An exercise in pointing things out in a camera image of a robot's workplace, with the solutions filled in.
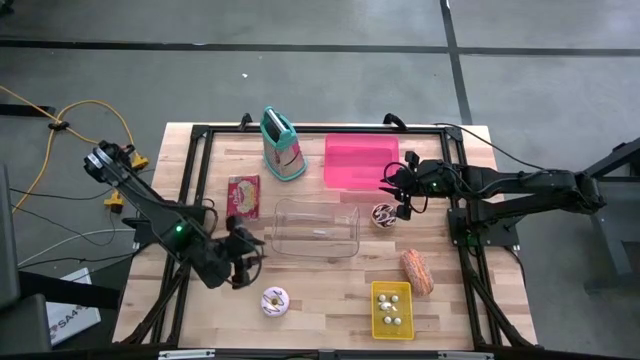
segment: yellow plastic container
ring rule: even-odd
[[[398,302],[391,302],[395,307],[389,311],[380,309],[379,296],[384,295],[386,301],[396,295]],[[392,319],[391,324],[385,324],[384,318]],[[400,325],[393,320],[401,319]],[[371,283],[371,334],[377,340],[413,340],[413,309],[411,306],[411,284],[400,281],[374,281]]]

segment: gray floor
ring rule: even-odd
[[[460,46],[640,46],[637,2],[450,0],[450,6]],[[434,0],[271,0],[268,5],[251,0],[18,0],[16,11],[0,19],[0,36],[446,45]],[[493,141],[518,157],[581,170],[640,135],[640,58],[462,56],[461,63],[474,124],[489,125]],[[88,98],[108,101],[128,119],[138,148],[151,158],[166,122],[235,121],[244,112],[257,116],[267,104],[295,122],[378,123],[394,112],[410,123],[460,123],[448,55],[0,48],[0,84],[58,109]],[[0,102],[14,100],[0,94]],[[80,109],[69,120],[87,136],[126,139],[102,109]],[[12,185],[25,189],[44,156],[46,122],[1,121],[0,160],[10,167]],[[103,187],[81,168],[89,151],[89,145],[68,134],[57,137],[51,166],[37,190],[68,196],[99,193]],[[501,170],[521,169],[497,157]],[[100,202],[32,198],[25,208],[90,231],[110,227]],[[15,222],[21,259],[73,235],[23,213]],[[589,297],[582,289],[585,280],[606,271],[589,219],[541,214],[522,221],[518,231],[540,343],[557,350],[640,357],[638,298]],[[109,236],[96,239],[107,241]],[[130,250],[130,238],[119,235],[98,249],[76,241],[42,259],[121,254]],[[62,275],[76,267],[61,262],[33,269]]]

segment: pink plastic bin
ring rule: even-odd
[[[329,188],[377,189],[384,167],[398,161],[398,138],[388,135],[328,134],[324,147],[324,183]],[[392,175],[397,167],[391,167]]]

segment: wooden tabletop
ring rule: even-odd
[[[191,123],[167,124],[158,156],[153,188],[167,199],[177,199],[191,133]],[[485,126],[471,131],[489,140]],[[442,158],[440,141],[428,135],[397,135],[400,154],[415,151],[422,159]],[[228,178],[260,175],[260,220],[249,224],[259,239],[267,235],[264,269],[250,287],[231,290],[227,284],[207,289],[192,272],[180,337],[181,347],[212,348],[335,348],[335,349],[472,349],[469,318],[457,250],[450,244],[445,212],[447,200],[432,199],[426,213],[411,221],[398,221],[392,230],[370,223],[375,204],[394,204],[382,192],[327,189],[323,181],[323,134],[300,134],[300,147],[309,161],[307,171],[291,182],[277,180],[262,160],[259,134],[216,134],[205,197],[216,202],[220,213],[214,237],[224,236]],[[469,164],[496,167],[493,150],[465,134]],[[190,199],[199,171],[196,158]],[[360,251],[353,258],[326,259],[279,255],[269,244],[276,203],[289,198],[357,204],[360,208]],[[420,202],[414,199],[414,206]],[[207,219],[206,226],[211,225]],[[375,340],[371,336],[370,286],[375,280],[407,281],[399,257],[405,249],[420,251],[435,281],[427,297],[413,299],[415,339]],[[502,248],[487,248],[494,297],[522,335],[535,342],[527,295],[518,264]],[[166,253],[157,245],[139,254],[132,263],[122,300],[114,341],[131,333],[158,296]],[[262,313],[265,289],[284,288],[291,297],[290,310],[280,318]],[[479,306],[483,334],[489,339],[484,306]],[[172,319],[168,311],[165,336]]]

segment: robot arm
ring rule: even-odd
[[[247,270],[260,264],[263,255],[257,250],[264,242],[256,239],[243,226],[239,217],[229,217],[226,227],[229,236],[211,239],[202,226],[206,211],[217,213],[212,207],[190,206],[163,199],[142,181],[131,167],[129,156],[133,146],[121,148],[101,141],[85,157],[84,168],[100,183],[117,189],[142,214],[143,220],[131,225],[148,227],[157,242],[179,263],[188,261],[208,288],[224,282],[234,289],[249,285]],[[256,256],[243,258],[255,252]],[[234,275],[231,281],[231,265]]]
[[[586,173],[567,170],[539,170],[532,173],[501,173],[490,168],[447,164],[442,160],[423,160],[414,152],[407,152],[407,165],[391,163],[398,167],[395,173],[382,182],[391,188],[380,189],[393,194],[402,204],[397,215],[411,219],[411,198],[454,197],[467,200],[469,221],[492,223],[497,220],[533,214],[554,209],[592,214],[605,205],[597,181]],[[529,194],[528,196],[497,203],[482,201],[497,194]]]

